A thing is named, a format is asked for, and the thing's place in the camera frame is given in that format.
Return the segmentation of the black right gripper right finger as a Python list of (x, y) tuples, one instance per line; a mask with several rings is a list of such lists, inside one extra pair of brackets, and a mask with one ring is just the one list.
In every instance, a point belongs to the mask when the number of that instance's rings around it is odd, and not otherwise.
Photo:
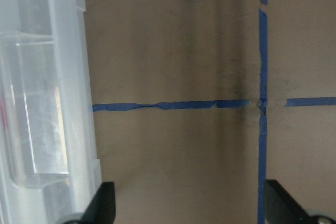
[(268, 223), (335, 223), (335, 219), (322, 214), (309, 214), (275, 179), (264, 184), (264, 216)]

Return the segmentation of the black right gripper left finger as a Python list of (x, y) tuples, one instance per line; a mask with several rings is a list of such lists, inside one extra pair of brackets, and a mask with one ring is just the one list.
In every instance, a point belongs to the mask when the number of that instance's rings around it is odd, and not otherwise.
[(103, 182), (80, 219), (80, 223), (113, 224), (116, 218), (114, 182)]

